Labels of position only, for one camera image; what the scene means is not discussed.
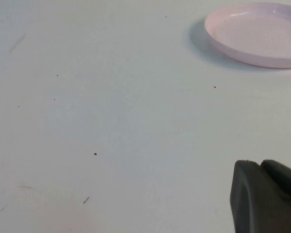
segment white surface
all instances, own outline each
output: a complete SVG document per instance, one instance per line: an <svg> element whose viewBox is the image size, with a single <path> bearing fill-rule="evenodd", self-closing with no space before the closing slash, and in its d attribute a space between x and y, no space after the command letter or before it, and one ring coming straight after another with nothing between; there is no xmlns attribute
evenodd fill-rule
<svg viewBox="0 0 291 233"><path fill-rule="evenodd" d="M208 47L232 3L0 0L0 233L233 232L234 162L291 166L291 70Z"/></svg>

